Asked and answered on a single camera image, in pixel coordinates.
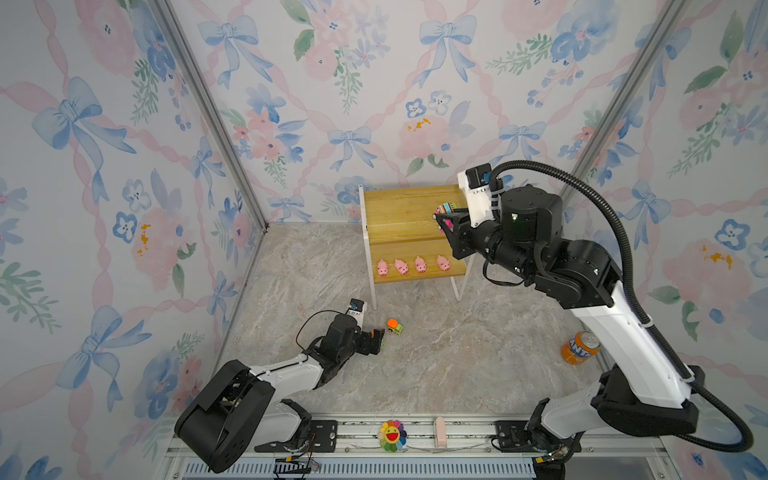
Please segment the pink toy truck green top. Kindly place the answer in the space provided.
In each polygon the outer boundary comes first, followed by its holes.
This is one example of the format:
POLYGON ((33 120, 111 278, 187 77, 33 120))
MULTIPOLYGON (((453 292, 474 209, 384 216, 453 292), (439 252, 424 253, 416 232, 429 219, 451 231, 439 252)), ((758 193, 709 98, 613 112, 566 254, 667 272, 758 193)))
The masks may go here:
POLYGON ((467 208, 461 208, 457 203, 451 202, 451 203, 442 203, 440 204, 434 212, 433 217, 437 218, 440 215, 449 215, 449 216, 465 216, 468 214, 467 208))

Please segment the pink pig toy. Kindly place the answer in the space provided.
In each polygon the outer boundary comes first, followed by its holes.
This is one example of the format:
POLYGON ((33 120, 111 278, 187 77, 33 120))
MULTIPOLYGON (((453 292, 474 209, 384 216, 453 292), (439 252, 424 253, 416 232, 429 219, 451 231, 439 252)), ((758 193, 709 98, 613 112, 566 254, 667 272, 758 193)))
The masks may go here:
POLYGON ((408 264, 401 259, 395 260, 395 268, 401 275, 407 275, 409 273, 408 264))
POLYGON ((447 272, 447 271, 449 271, 449 270, 451 269, 451 262, 450 262, 450 260, 449 260, 447 257, 445 257, 445 256, 442 256, 442 255, 438 255, 438 256, 437 256, 437 259, 436 259, 436 263, 437 263, 438 267, 439 267, 439 268, 440 268, 442 271, 444 271, 444 272, 447 272))
POLYGON ((389 273, 389 266, 385 260, 380 260, 377 264, 377 274, 379 277, 384 278, 389 273))
POLYGON ((418 273, 425 273, 427 271, 426 260, 420 256, 417 256, 414 260, 414 266, 418 273))

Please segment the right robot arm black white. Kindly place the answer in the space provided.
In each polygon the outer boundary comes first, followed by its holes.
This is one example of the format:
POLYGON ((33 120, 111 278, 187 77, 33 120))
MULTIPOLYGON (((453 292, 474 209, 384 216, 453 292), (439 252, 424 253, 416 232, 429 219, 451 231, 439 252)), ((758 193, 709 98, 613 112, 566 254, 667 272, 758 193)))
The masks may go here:
POLYGON ((562 236, 562 200, 533 186, 504 192, 493 215, 489 190, 465 188, 468 208, 437 212, 455 258, 473 254, 519 276, 569 310, 615 360, 591 386, 540 401, 524 440, 541 452, 572 448, 577 435, 611 427, 635 437, 692 434, 699 412, 691 389, 631 311, 621 271, 587 240, 562 236))

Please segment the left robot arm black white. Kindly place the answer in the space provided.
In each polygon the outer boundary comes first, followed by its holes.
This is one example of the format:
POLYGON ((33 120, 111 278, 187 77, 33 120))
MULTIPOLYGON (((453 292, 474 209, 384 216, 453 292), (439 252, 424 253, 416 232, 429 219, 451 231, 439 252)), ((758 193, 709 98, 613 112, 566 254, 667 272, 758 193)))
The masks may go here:
POLYGON ((292 396, 328 384, 355 355, 379 354, 385 335, 363 329, 363 304, 332 313, 326 333, 289 360, 226 362, 181 413, 175 436, 216 474, 247 452, 310 451, 317 442, 312 415, 292 396))

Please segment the rainbow smiling flower toy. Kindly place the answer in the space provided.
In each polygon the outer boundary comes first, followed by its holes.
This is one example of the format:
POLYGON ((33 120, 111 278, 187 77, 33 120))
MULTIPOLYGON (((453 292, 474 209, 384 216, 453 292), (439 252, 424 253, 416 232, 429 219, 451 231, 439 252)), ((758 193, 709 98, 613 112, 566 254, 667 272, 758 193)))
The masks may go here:
POLYGON ((407 431, 399 420, 388 420, 381 424, 377 439, 380 447, 386 452, 399 452, 405 449, 407 444, 407 431))

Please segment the pink rectangular block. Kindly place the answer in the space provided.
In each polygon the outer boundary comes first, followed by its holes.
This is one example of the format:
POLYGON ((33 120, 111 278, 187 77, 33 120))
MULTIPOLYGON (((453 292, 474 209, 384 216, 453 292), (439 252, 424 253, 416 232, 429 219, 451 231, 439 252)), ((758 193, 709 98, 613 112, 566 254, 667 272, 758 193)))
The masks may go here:
POLYGON ((445 419, 441 416, 436 417, 434 421, 434 439, 435 446, 438 449, 445 449, 448 445, 447 426, 445 419))

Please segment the orange drink can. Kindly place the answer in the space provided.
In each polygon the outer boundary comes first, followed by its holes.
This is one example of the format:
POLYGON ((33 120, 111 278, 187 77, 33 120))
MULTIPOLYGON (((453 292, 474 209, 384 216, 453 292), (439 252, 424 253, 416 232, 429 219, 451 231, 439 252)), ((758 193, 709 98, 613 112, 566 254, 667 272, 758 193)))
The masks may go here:
POLYGON ((590 331, 580 331, 561 347, 561 357, 571 365, 581 365, 600 352, 601 343, 590 331))

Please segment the wooden two-tier shelf white frame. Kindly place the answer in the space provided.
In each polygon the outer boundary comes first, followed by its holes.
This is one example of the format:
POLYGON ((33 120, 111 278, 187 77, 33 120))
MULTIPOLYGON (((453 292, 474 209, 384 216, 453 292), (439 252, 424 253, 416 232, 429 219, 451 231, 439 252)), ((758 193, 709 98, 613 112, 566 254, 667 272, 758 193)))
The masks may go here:
POLYGON ((359 207, 367 276, 370 286, 370 308, 378 306, 376 287, 380 284, 410 280, 448 278, 453 294, 460 301, 465 293, 473 258, 456 260, 450 245, 433 218, 435 209, 442 203, 457 203, 461 208, 466 201, 456 185, 369 190, 358 187, 359 207), (436 259, 447 257, 451 269, 442 271, 436 259), (420 256, 426 260, 427 271, 418 273, 414 260, 420 256), (395 268, 395 260, 408 264, 409 273, 401 275, 395 268), (381 278, 377 264, 385 260, 389 273, 381 278))

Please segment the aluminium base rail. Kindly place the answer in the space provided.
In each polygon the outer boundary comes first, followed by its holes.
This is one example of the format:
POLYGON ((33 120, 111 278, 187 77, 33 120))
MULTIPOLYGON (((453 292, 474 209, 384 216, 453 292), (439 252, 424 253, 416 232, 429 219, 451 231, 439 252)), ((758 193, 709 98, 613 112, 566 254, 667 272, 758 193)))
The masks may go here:
MULTIPOLYGON (((503 453, 499 415, 442 415, 448 445, 434 439, 437 416, 395 414, 407 431, 404 450, 389 453, 377 439, 385 415, 316 414, 319 442, 299 464, 309 479, 536 479, 542 468, 533 451, 503 453)), ((602 429, 585 434, 565 465, 568 479, 679 479, 681 473, 658 439, 633 438, 602 429)))

